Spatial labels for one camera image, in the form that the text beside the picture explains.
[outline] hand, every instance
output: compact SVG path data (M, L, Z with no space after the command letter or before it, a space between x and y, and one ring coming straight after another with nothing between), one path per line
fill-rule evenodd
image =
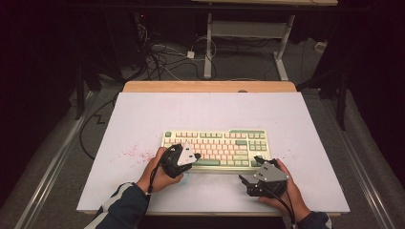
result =
M291 208L292 203L292 207L295 213L295 221L297 222L301 221L301 219L303 219L310 213L310 209L305 204L301 196L300 189L294 183L287 167L280 159L277 159L277 163L280 170L289 176L289 180L287 181L287 190L281 195L281 199L289 206L289 208ZM283 214L283 216L289 217L288 210L286 209L286 207L284 207L283 204L276 198L260 197L258 200L270 207L277 208Z
M148 191L149 187L149 182L150 182L150 177L152 171L155 169L156 165L158 164L158 161L160 160L161 156L163 153L166 151L166 148L160 147L158 151L156 152L155 157L153 157L149 163L146 165L145 170L143 171L142 176L137 182L137 186L144 192L146 193ZM176 178L171 178L168 176L161 167L158 168L158 171L156 172L155 179L153 181L153 189L152 192L156 193L165 187L179 183L180 180L182 179L183 174L177 176Z

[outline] white tabletop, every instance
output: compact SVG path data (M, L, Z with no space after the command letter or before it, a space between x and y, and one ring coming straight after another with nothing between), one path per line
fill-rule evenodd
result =
M167 130L264 129L312 211L347 213L348 203L300 93L123 93L77 211L94 213L119 184L137 181ZM185 174L152 196L148 215L276 216L237 175Z

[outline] handheld controller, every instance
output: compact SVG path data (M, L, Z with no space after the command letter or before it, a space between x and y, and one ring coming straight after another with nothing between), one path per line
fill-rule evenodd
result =
M287 180L289 176L283 173L277 164L277 160L264 160L261 157L254 157L262 166L253 175L254 181L249 182L246 177L239 175L242 184L246 186L246 192L251 197L280 197L287 189Z
M188 143L185 143L184 147L181 144L173 145L161 157L161 167L168 176L175 178L191 169L192 163L200 157L200 154L194 154Z

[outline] sleeve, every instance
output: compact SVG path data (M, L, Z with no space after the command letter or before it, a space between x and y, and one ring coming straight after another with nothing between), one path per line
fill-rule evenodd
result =
M85 229L133 229L148 208L146 195L135 183L121 184L98 209Z
M297 224L299 229L331 229L330 218L324 212L310 212Z

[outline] mechanical keyboard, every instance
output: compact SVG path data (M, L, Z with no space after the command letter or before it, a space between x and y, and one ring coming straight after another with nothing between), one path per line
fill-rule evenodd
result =
M201 158L193 163L191 172L256 172L261 166L254 159L270 160L266 131L167 131L161 146L170 147L188 142Z

